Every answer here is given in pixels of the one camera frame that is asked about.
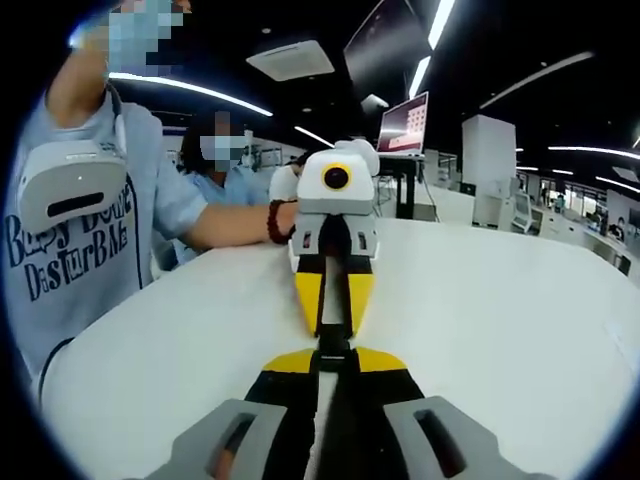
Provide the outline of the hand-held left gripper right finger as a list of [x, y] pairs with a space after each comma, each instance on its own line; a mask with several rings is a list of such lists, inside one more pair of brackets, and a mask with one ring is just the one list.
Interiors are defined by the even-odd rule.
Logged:
[[498, 479], [494, 434], [441, 396], [427, 397], [390, 353], [354, 348], [347, 387], [366, 465], [384, 479]]

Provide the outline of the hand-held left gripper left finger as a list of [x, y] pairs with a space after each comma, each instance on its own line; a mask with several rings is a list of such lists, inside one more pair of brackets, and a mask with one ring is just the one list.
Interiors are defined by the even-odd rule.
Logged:
[[229, 399], [173, 442], [169, 479], [302, 479], [315, 438], [319, 353], [303, 349], [268, 362], [243, 399]]

